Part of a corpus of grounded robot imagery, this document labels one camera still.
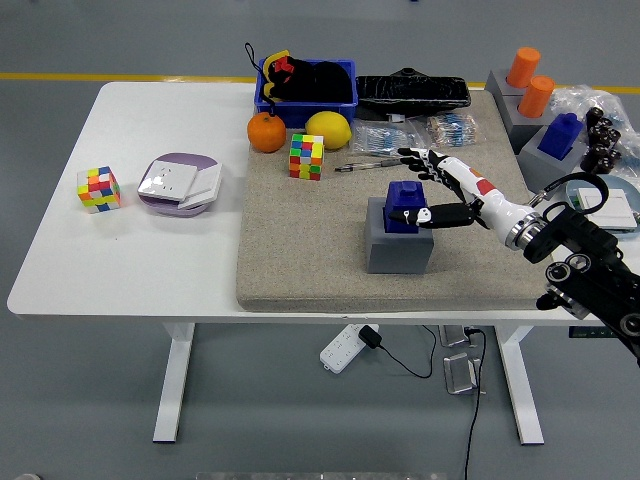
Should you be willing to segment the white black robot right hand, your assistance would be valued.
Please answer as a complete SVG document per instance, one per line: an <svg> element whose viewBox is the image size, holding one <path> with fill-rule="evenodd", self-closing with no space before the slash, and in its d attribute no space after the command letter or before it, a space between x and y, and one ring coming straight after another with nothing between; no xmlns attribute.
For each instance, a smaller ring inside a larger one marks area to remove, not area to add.
<svg viewBox="0 0 640 480"><path fill-rule="evenodd" d="M489 180L456 157L430 149L400 148L401 162L421 179L433 180L453 191L458 203L395 211L393 221L426 229L468 226L475 222L493 230L498 240L524 249L542 231L541 215L528 205L508 201Z"/></svg>

